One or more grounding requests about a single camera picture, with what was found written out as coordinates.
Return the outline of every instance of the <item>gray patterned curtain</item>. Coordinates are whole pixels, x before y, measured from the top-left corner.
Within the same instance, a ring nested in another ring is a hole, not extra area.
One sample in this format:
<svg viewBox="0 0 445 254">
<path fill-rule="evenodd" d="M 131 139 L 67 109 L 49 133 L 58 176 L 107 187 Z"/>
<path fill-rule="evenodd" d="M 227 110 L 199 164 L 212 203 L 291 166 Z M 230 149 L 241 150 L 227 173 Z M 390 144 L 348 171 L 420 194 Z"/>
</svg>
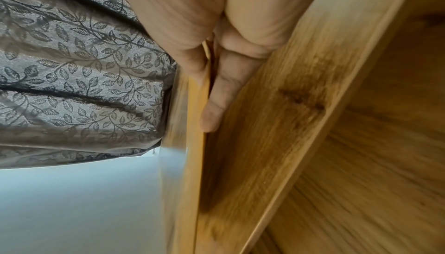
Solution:
<svg viewBox="0 0 445 254">
<path fill-rule="evenodd" d="M 125 0 L 0 0 L 0 168 L 151 149 L 175 70 Z"/>
</svg>

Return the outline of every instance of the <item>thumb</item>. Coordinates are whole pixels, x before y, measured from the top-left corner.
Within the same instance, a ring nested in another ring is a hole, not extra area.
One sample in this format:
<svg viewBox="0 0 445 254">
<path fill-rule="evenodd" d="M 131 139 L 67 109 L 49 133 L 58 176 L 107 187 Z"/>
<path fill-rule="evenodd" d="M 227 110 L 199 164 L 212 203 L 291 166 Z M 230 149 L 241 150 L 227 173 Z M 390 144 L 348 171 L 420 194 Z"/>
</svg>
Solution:
<svg viewBox="0 0 445 254">
<path fill-rule="evenodd" d="M 193 49 L 166 51 L 198 84 L 201 85 L 204 82 L 207 56 L 202 45 Z"/>
</svg>

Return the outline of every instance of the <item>white wall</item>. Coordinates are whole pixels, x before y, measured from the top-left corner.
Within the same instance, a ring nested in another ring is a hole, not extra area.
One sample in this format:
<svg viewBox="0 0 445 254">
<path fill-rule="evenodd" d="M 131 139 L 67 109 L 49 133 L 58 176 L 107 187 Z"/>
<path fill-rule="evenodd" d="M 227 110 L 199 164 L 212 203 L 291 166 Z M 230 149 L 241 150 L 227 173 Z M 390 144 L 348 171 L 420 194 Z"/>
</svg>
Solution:
<svg viewBox="0 0 445 254">
<path fill-rule="evenodd" d="M 0 170 L 1 254 L 163 254 L 154 156 Z"/>
</svg>

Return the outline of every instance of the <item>hand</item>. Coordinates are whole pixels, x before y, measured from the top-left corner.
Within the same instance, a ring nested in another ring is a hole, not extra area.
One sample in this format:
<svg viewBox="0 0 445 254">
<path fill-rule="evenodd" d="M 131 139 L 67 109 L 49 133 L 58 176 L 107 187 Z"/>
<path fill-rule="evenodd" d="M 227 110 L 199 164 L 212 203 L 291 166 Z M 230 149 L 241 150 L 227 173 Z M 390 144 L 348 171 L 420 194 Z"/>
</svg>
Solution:
<svg viewBox="0 0 445 254">
<path fill-rule="evenodd" d="M 150 36 L 198 81 L 207 60 L 202 42 L 213 38 L 218 74 L 201 115 L 202 130 L 211 132 L 313 0 L 128 1 Z"/>
</svg>

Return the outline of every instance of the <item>wooden edge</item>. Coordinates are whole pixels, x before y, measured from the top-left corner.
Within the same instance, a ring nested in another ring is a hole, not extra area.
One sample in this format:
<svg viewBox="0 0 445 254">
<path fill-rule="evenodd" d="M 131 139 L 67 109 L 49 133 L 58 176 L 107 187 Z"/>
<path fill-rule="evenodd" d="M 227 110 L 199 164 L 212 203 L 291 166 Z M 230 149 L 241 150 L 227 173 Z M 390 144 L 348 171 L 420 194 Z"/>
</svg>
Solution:
<svg viewBox="0 0 445 254">
<path fill-rule="evenodd" d="M 352 95 L 358 90 L 365 77 L 370 72 L 372 66 L 374 66 L 374 64 L 377 62 L 380 55 L 396 34 L 398 28 L 408 16 L 410 12 L 408 4 L 410 1 L 411 0 L 398 0 L 394 2 L 391 8 L 388 10 L 380 22 L 380 28 L 377 28 L 378 32 L 372 35 L 372 38 L 368 42 L 365 51 L 354 67 L 353 73 L 349 76 L 348 81 L 342 87 L 339 95 L 333 102 L 335 106 L 331 107 L 331 110 L 328 110 L 326 113 L 327 117 L 318 124 L 317 129 L 314 134 L 312 134 L 310 140 L 308 140 L 301 149 L 301 151 L 304 152 L 300 155 L 301 160 L 295 162 L 295 165 L 292 168 L 294 172 L 290 175 L 290 177 L 283 180 L 283 184 L 268 205 L 248 241 L 245 243 L 241 253 L 249 253 L 249 251 L 255 245 L 262 232 L 265 230 L 267 224 L 280 207 L 284 198 L 297 181 L 301 172 L 307 166 L 309 160 L 315 155 L 315 152 L 320 147 L 330 129 L 333 127 L 335 121 L 346 108 L 346 105 L 350 101 Z"/>
<path fill-rule="evenodd" d="M 209 98 L 210 60 L 206 66 L 207 75 L 202 86 L 189 78 L 187 105 L 187 161 L 181 187 L 181 199 L 176 220 L 174 254 L 194 254 L 196 228 L 203 169 L 205 133 L 199 127 L 201 112 Z"/>
</svg>

